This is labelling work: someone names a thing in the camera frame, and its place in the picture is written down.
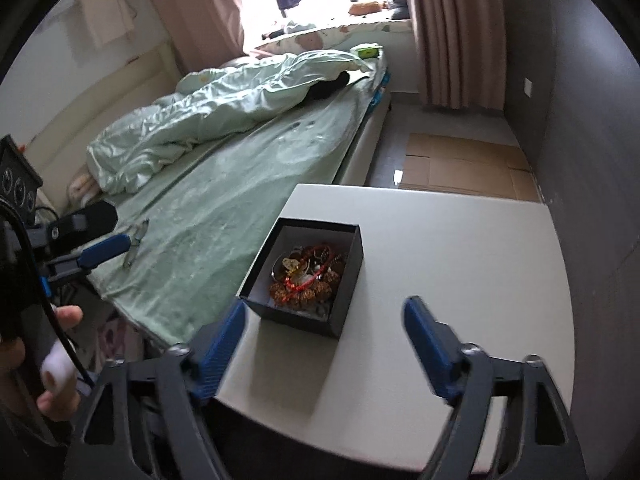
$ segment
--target pink curtain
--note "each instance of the pink curtain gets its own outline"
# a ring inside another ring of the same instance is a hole
[[[410,0],[425,104],[504,107],[502,0]]]
[[[152,0],[190,72],[243,55],[240,0]]]

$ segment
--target wall socket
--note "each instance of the wall socket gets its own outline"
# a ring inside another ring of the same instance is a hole
[[[524,78],[524,93],[527,95],[527,97],[531,97],[531,91],[533,90],[533,83],[527,79]]]

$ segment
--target table top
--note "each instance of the table top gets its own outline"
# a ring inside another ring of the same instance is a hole
[[[540,355],[569,408],[572,306],[545,205],[300,184],[280,216],[358,224],[362,268],[338,341],[249,312],[218,394],[227,406],[335,454],[423,469],[450,408],[431,393],[402,328],[402,302],[418,295],[489,355]],[[500,406],[494,400],[476,470],[491,464]]]

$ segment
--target headboard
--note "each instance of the headboard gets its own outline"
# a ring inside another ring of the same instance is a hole
[[[80,94],[31,141],[25,156],[44,184],[38,198],[62,213],[86,147],[109,124],[171,94],[180,79],[171,45],[161,43]]]

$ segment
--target human hand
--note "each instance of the human hand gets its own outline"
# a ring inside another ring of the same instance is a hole
[[[69,330],[80,323],[82,310],[79,306],[61,306],[56,316],[62,330]],[[24,399],[20,395],[10,372],[24,361],[24,343],[20,338],[0,343],[0,402],[17,415],[26,413]],[[59,394],[44,392],[36,403],[40,412],[53,421],[69,420],[78,409],[80,395],[76,392],[76,377],[73,376]]]

